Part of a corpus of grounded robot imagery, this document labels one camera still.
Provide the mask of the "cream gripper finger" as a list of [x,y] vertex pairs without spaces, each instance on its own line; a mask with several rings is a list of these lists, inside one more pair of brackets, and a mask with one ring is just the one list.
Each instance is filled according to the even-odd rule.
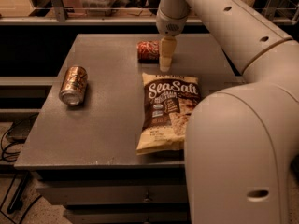
[[165,36],[161,39],[159,65],[162,72],[167,72],[170,69],[176,46],[177,40],[173,36]]

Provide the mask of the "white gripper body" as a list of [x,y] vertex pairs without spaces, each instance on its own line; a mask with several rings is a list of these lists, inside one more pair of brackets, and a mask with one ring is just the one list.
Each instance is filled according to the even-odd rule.
[[161,35],[177,36],[182,33],[186,21],[188,19],[190,9],[174,8],[163,9],[158,8],[156,16],[156,27]]

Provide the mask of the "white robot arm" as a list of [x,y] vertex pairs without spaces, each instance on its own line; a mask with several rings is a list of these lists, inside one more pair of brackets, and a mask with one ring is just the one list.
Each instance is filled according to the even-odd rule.
[[298,43],[241,0],[161,0],[157,27],[190,10],[245,82],[192,112],[184,160],[192,224],[289,224],[290,164],[298,151]]

